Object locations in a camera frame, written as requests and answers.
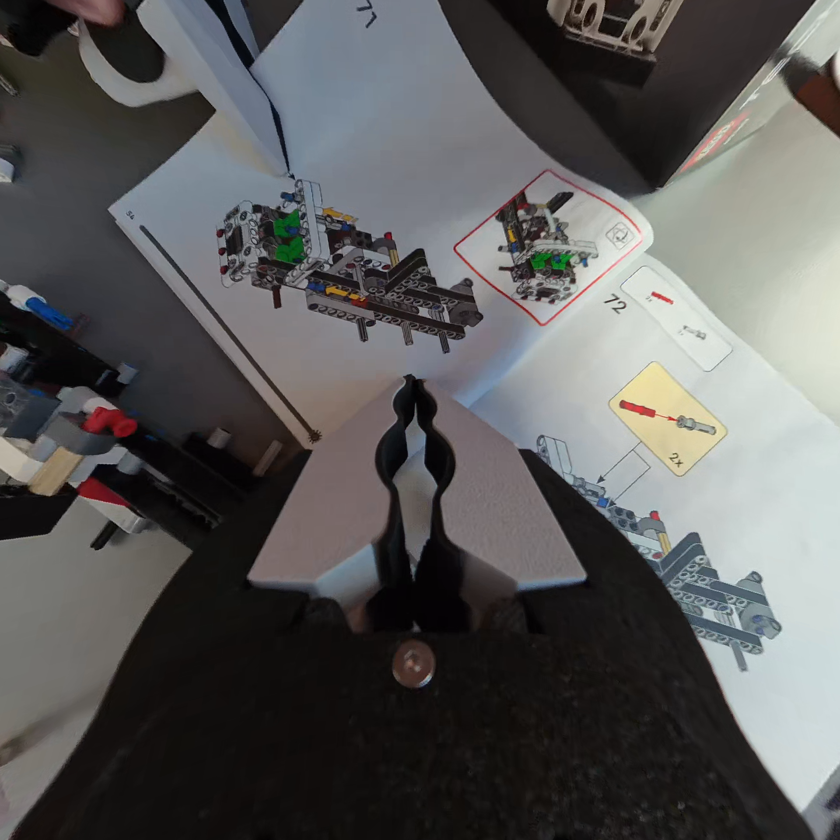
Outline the black lego box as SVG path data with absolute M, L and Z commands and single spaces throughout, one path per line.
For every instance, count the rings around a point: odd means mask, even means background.
M 647 186 L 759 132 L 838 52 L 838 1 L 492 2 L 534 70 Z

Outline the person's left hand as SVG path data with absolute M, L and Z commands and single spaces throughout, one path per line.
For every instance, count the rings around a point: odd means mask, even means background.
M 106 28 L 119 25 L 126 11 L 124 1 L 51 1 L 51 3 L 75 18 Z

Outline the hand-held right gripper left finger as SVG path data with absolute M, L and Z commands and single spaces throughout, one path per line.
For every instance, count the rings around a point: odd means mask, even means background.
M 356 632 L 411 588 L 394 477 L 407 459 L 416 378 L 388 385 L 316 444 L 248 573 L 254 587 L 331 599 Z

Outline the partly built lego model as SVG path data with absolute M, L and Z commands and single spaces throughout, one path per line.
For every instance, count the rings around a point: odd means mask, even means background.
M 137 370 L 82 348 L 84 318 L 5 281 L 1 309 L 1 540 L 45 536 L 80 500 L 105 518 L 93 550 L 148 530 L 194 548 L 280 456 L 275 440 L 246 465 L 223 428 L 173 438 L 118 404 Z

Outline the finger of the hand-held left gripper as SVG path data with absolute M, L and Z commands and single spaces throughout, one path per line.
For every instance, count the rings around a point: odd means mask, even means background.
M 243 1 L 171 2 L 194 54 L 191 68 L 199 90 L 273 172 L 288 175 L 291 165 L 280 116 L 253 72 L 259 48 L 248 6 Z

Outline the white lego instruction booklet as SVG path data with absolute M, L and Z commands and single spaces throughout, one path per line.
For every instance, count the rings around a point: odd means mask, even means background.
M 805 809 L 838 766 L 838 427 L 520 131 L 438 2 L 304 2 L 254 72 L 290 173 L 217 111 L 123 231 L 304 445 L 413 374 L 537 455 Z

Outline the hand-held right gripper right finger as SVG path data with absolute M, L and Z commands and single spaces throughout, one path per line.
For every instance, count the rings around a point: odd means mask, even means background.
M 515 444 L 438 385 L 413 386 L 434 479 L 429 536 L 413 583 L 426 633 L 466 633 L 523 592 L 587 574 Z

